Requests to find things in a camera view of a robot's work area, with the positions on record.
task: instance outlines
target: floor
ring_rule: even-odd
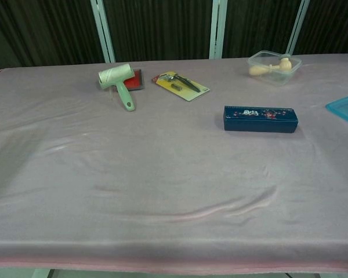
[[[33,269],[2,268],[0,278],[37,278]],[[317,278],[314,274],[290,273],[292,278]],[[191,278],[202,278],[203,276],[189,276]],[[223,275],[206,276],[206,278],[289,278],[285,273],[270,273],[256,275]],[[122,272],[97,272],[80,270],[55,270],[52,278],[186,278],[177,275],[152,275],[146,273],[122,273]]]

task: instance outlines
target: blue lid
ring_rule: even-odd
[[[348,121],[348,97],[333,101],[326,105],[327,110]]]

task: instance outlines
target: gray tablecloth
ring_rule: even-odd
[[[283,87],[246,59],[153,61],[127,112],[110,64],[0,73],[0,266],[211,274],[348,272],[348,54]],[[187,102],[150,82],[211,88]],[[291,107],[293,134],[223,130],[225,105]]]

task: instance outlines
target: blue box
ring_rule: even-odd
[[[234,131],[293,133],[298,126],[292,108],[225,106],[223,120]]]

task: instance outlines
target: plastic container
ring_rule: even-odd
[[[333,101],[326,105],[327,110],[348,121],[348,97]]]
[[[291,69],[285,71],[280,69],[279,64],[282,58],[288,58],[291,62]],[[248,64],[250,74],[253,69],[257,69],[251,74],[254,78],[272,83],[276,86],[282,86],[294,76],[302,61],[299,58],[292,57],[290,54],[279,54],[262,50],[251,56],[248,59]]]

